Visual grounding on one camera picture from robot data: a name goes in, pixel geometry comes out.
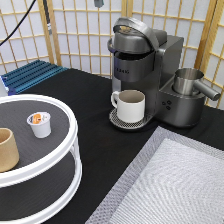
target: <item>gray mat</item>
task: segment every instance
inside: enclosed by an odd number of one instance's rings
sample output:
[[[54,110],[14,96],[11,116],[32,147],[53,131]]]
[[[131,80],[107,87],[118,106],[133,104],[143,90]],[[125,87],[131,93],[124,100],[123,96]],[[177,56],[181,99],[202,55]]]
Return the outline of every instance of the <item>gray mat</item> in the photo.
[[[95,212],[87,220],[87,224],[109,223],[113,213],[165,138],[179,142],[216,158],[224,159],[224,153],[218,149],[158,127]]]
[[[48,112],[51,115],[51,134],[46,138],[36,138],[27,124],[27,118],[35,112]],[[68,134],[69,120],[63,110],[50,103],[15,101],[0,104],[0,128],[9,128],[14,133],[20,160],[13,169],[19,169],[58,147]]]
[[[223,160],[165,139],[109,223],[222,223],[223,170]]]

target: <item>gray mesh mat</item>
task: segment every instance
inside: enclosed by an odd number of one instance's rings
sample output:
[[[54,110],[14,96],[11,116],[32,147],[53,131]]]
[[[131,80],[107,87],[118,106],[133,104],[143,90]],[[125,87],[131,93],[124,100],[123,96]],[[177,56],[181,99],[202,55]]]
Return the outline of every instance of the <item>gray mesh mat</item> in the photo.
[[[36,138],[27,124],[28,116],[35,112],[51,115],[51,134],[46,138]],[[0,128],[9,128],[14,133],[20,160],[13,169],[18,169],[45,157],[58,147],[68,134],[69,120],[63,110],[50,103],[15,101],[0,104]]]
[[[223,223],[223,170],[223,160],[165,139],[109,223]]]
[[[0,223],[25,218],[47,208],[65,193],[74,175],[75,161],[72,154],[68,153],[44,173],[25,182],[0,188]]]
[[[95,212],[87,220],[86,224],[109,223],[113,213],[116,211],[125,195],[128,193],[165,138],[176,141],[190,148],[194,148],[216,158],[224,159],[224,153],[218,149],[158,127],[139,154],[115,183],[110,192],[106,195]]]

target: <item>white tray rim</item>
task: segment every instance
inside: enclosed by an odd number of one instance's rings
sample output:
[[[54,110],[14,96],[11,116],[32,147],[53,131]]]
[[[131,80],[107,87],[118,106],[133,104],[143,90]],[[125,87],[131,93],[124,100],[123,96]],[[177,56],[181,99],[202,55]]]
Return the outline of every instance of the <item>white tray rim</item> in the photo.
[[[8,171],[6,173],[0,173],[0,188],[11,186],[29,180],[43,173],[44,171],[50,169],[68,153],[68,151],[74,145],[74,142],[77,138],[78,125],[75,115],[72,112],[72,110],[60,100],[43,95],[21,94],[15,96],[1,97],[0,105],[7,102],[24,101],[24,100],[42,101],[53,104],[62,109],[69,119],[70,123],[69,131],[65,139],[62,141],[62,143],[45,157],[22,168]]]

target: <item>shoji screen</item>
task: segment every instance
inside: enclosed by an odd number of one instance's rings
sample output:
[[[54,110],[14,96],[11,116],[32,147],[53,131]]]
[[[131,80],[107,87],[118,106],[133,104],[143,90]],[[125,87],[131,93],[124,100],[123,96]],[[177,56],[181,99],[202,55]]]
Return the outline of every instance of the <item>shoji screen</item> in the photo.
[[[122,0],[104,0],[100,9],[93,0],[48,0],[57,62],[101,75],[111,74],[107,41],[122,13]]]
[[[222,93],[217,102],[208,100],[208,105],[224,110],[224,0],[216,6],[211,30],[202,61],[201,70],[205,74],[205,82]]]
[[[142,20],[149,27],[166,30],[169,35],[184,37],[180,67],[194,67],[203,28],[204,25],[209,27],[211,23],[215,2],[215,0],[129,0],[128,15]],[[205,29],[204,36],[208,34],[208,30]]]
[[[16,27],[32,0],[0,0],[0,42]],[[43,1],[38,0],[29,16],[9,41],[0,47],[0,75],[33,60],[53,61]]]

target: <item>mug handle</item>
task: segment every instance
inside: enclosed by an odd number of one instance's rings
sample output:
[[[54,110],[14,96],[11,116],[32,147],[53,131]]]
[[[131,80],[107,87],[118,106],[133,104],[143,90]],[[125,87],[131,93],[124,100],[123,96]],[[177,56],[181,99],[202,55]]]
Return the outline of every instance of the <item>mug handle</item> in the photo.
[[[112,105],[113,105],[115,108],[117,108],[117,104],[115,103],[115,100],[114,100],[114,99],[118,99],[119,94],[120,94],[120,93],[119,93],[118,91],[115,91],[115,92],[113,92],[112,95],[111,95],[111,103],[112,103]]]

